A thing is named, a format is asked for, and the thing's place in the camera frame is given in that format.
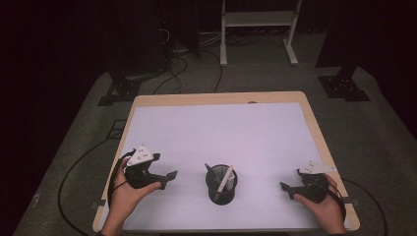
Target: gray floor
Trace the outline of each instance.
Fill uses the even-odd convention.
[[[301,90],[306,93],[340,175],[360,184],[378,200],[387,218],[389,235],[415,235],[416,140],[388,105],[374,78],[362,69],[355,72],[354,81],[371,101],[346,102],[327,97],[318,76],[334,75],[338,68],[315,68],[324,38],[324,34],[295,35],[293,46],[300,62],[297,67],[292,67],[288,61],[281,41],[283,35],[259,36],[257,42],[247,46],[229,46],[228,65],[223,68],[217,92]],[[207,50],[217,55],[219,52],[218,47]],[[181,92],[214,92],[220,76],[216,59],[208,53],[203,53],[201,59],[192,54],[182,58],[189,65],[179,76]],[[182,61],[178,63],[172,66],[174,72],[184,66]],[[165,72],[143,83],[140,94],[152,94],[170,76]],[[58,190],[76,161],[106,140],[113,122],[127,119],[132,102],[97,106],[110,84],[108,74],[103,74],[91,88],[39,186],[38,202],[29,206],[15,235],[78,235],[59,212]],[[175,81],[170,81],[157,93],[177,93],[176,88]],[[118,140],[107,140],[85,155],[72,169],[62,189],[65,214],[89,235],[93,234],[91,226],[96,205],[118,144]],[[345,187],[359,203],[355,208],[361,227],[354,235],[383,235],[383,218],[376,204],[357,186],[345,182]]]

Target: white desk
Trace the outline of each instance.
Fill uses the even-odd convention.
[[[279,182],[301,186],[296,169],[309,160],[334,165],[304,93],[245,92],[146,95],[135,99],[115,161],[140,143],[160,152],[149,171],[178,170],[163,191],[143,199],[124,230],[140,232],[261,232],[319,228]],[[233,164],[234,200],[217,206],[208,196],[204,163]],[[330,173],[347,196],[337,172]],[[106,200],[106,189],[102,198]],[[350,230],[359,228],[346,205]],[[93,228],[108,213],[102,206]]]
[[[226,56],[226,28],[227,27],[274,27],[290,26],[289,35],[283,39],[285,50],[292,66],[298,65],[298,60],[292,49],[291,43],[297,26],[302,0],[297,0],[294,11],[280,12],[226,12],[226,0],[222,0],[221,8],[221,43],[220,65],[227,65]]]

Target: dark background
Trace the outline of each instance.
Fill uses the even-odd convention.
[[[12,234],[19,223],[89,89],[107,71],[109,58],[153,72],[163,69],[163,59],[169,57],[159,43],[150,46],[158,39],[155,28],[171,28],[173,37],[197,50],[197,29],[220,26],[220,1],[115,2],[1,2],[3,235]],[[293,8],[292,1],[240,2],[228,1],[228,9]],[[358,53],[358,65],[377,80],[415,137],[416,10],[414,1],[405,0],[304,0],[297,25],[299,32],[328,31],[318,67],[339,66],[343,55]],[[142,17],[137,20],[141,23],[129,21],[131,15]],[[135,33],[138,44],[131,40]],[[144,59],[149,55],[152,61]]]

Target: left hand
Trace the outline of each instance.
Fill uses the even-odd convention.
[[[120,235],[124,221],[133,212],[141,199],[161,186],[159,182],[155,182],[141,189],[134,189],[126,182],[126,176],[123,171],[127,166],[128,160],[128,158],[124,159],[117,170],[114,181],[114,186],[117,189],[113,193],[111,207],[101,230],[102,235]]]

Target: wrist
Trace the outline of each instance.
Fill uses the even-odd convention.
[[[345,235],[347,233],[344,226],[341,227],[334,227],[326,230],[326,234],[328,235]]]
[[[338,233],[338,234],[328,234],[328,236],[350,236],[351,234],[347,233]]]
[[[100,233],[105,236],[120,235],[124,221],[125,218],[122,218],[117,214],[115,215],[110,212],[104,221],[104,225]]]

